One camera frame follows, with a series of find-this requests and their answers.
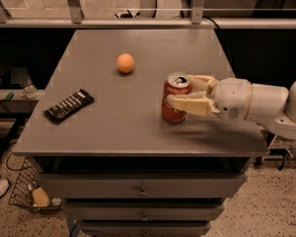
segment table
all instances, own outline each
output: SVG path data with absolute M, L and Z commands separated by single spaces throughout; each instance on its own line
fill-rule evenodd
M 127 75 L 115 64 L 125 52 Z M 205 234 L 252 159 L 267 155 L 255 123 L 165 122 L 163 83 L 175 71 L 234 76 L 212 30 L 79 30 L 69 43 L 13 153 L 31 159 L 85 233 Z M 43 115 L 80 88 L 96 102 L 59 125 Z

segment red can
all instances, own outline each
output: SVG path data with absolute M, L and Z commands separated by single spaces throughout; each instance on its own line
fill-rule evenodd
M 191 92 L 189 77 L 181 72 L 175 72 L 168 76 L 164 84 L 164 95 L 162 99 L 162 117 L 171 123 L 179 123 L 185 120 L 186 112 L 172 108 L 167 97 L 169 95 L 188 94 Z

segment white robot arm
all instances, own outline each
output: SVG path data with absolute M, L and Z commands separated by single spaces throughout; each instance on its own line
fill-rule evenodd
M 244 79 L 190 77 L 197 92 L 168 96 L 173 108 L 200 116 L 254 121 L 273 134 L 296 140 L 296 82 L 288 91 Z

